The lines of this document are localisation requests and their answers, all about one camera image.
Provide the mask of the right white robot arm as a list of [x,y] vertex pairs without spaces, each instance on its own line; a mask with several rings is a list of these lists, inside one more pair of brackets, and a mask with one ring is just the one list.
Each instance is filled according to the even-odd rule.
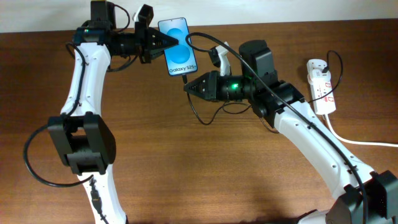
[[248,100],[253,112],[288,138],[321,175],[335,198],[324,211],[312,210],[280,223],[397,223],[397,177],[378,173],[354,156],[317,118],[304,96],[277,77],[263,40],[242,44],[242,75],[224,74],[229,63],[209,51],[218,71],[186,83],[184,91],[206,101]]

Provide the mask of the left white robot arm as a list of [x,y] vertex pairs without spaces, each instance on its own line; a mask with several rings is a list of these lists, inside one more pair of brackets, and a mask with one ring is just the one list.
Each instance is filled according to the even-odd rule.
[[150,27],[153,8],[142,5],[134,16],[134,32],[116,31],[116,5],[91,2],[91,18],[75,31],[75,68],[60,116],[49,119],[48,131],[63,165],[83,185],[95,223],[127,223],[113,178],[116,141],[101,117],[106,72],[113,56],[151,61],[178,40]]

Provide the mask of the blue Galaxy smartphone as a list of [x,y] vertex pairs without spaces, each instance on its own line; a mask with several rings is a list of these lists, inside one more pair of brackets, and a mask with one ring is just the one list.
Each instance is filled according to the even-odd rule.
[[159,31],[178,40],[178,44],[164,51],[167,71],[171,77],[187,75],[198,70],[193,49],[185,40],[189,34],[187,20],[184,17],[158,22]]

